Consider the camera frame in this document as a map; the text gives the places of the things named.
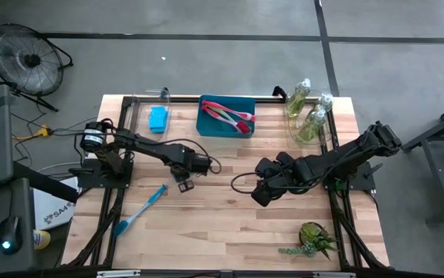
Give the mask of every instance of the yellow cable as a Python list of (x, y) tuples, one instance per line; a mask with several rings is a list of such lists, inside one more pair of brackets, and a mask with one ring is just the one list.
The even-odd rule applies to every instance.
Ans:
[(49, 135), (49, 127), (46, 126), (46, 124), (42, 125), (42, 128), (35, 133), (35, 135), (33, 136), (28, 136), (28, 137), (17, 137), (17, 136), (12, 136), (12, 139), (16, 139), (16, 140), (28, 140), (34, 137), (48, 137)]

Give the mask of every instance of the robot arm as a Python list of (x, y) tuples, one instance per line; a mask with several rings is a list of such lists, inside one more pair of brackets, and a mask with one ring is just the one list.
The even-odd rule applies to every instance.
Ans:
[[(108, 131), (114, 131), (110, 133), (114, 136), (114, 142), (109, 144), (106, 142)], [(94, 153), (102, 164), (102, 171), (108, 175), (120, 177), (123, 174), (124, 159), (118, 154), (120, 149), (160, 159), (179, 181), (188, 178), (191, 172), (206, 175), (211, 167), (211, 159), (206, 154), (197, 154), (183, 144), (158, 143), (127, 129), (116, 130), (105, 120), (87, 124), (84, 134), (80, 147)]]
[(251, 196), (260, 205), (267, 206), (287, 191), (303, 194), (325, 178), (347, 179), (369, 158), (396, 154), (401, 145), (390, 127), (378, 121), (356, 140), (326, 154), (293, 159), (286, 152), (280, 152), (276, 161), (263, 158), (256, 166), (255, 172), (262, 179), (257, 181)]

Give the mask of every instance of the pink toothbrush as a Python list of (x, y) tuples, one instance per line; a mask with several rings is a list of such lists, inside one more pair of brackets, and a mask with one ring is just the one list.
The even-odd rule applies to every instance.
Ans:
[(208, 113), (210, 116), (214, 117), (217, 120), (221, 120), (223, 122), (226, 122), (227, 124), (231, 124), (233, 127), (236, 128), (237, 132), (239, 132), (239, 133), (247, 134), (247, 133), (251, 132), (251, 128), (246, 123), (244, 123), (243, 121), (240, 121), (240, 122), (236, 123), (233, 120), (227, 120), (224, 117), (220, 116), (215, 111), (209, 109), (205, 105), (202, 106), (202, 110), (205, 111), (206, 113)]
[(249, 121), (252, 121), (253, 123), (256, 121), (256, 116), (252, 115), (251, 113), (234, 111), (234, 110), (224, 107), (223, 105), (220, 105), (218, 103), (203, 100), (203, 105), (208, 105), (209, 107), (214, 107), (214, 108), (218, 108), (218, 109), (230, 112), (232, 114), (239, 116), (243, 120), (249, 120)]

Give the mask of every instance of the black bracket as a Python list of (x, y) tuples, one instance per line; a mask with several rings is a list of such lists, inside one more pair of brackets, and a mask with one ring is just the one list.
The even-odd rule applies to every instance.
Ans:
[(275, 86), (273, 89), (273, 93), (271, 94), (273, 97), (282, 97), (282, 102), (285, 103), (286, 101), (286, 93), (280, 86)]
[(358, 171), (354, 176), (348, 179), (347, 185), (342, 185), (341, 187), (328, 187), (328, 190), (340, 191), (340, 190), (358, 190), (358, 191), (371, 191), (376, 190), (375, 179), (373, 178), (373, 174), (383, 166), (382, 163), (375, 165), (373, 168), (371, 167), (371, 163), (366, 161), (365, 163), (359, 165)]
[(121, 178), (107, 178), (102, 176), (101, 163), (98, 159), (85, 159), (83, 169), (90, 170), (90, 174), (79, 175), (78, 186), (81, 188), (129, 188), (132, 177), (132, 161), (123, 161), (124, 173)]

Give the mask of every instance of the blue toothbrush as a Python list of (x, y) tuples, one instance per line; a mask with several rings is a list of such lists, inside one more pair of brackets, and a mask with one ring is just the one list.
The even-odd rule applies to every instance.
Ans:
[(163, 194), (163, 192), (167, 190), (166, 185), (162, 185), (160, 189), (156, 193), (154, 193), (146, 202), (146, 204), (143, 205), (143, 207), (138, 210), (136, 213), (134, 213), (131, 217), (128, 219), (122, 220), (115, 226), (114, 229), (114, 237), (118, 237), (125, 233), (127, 231), (127, 228), (129, 228), (130, 224), (141, 214), (143, 213), (147, 208), (150, 207), (150, 205), (153, 205), (154, 202), (156, 202), (160, 196)]

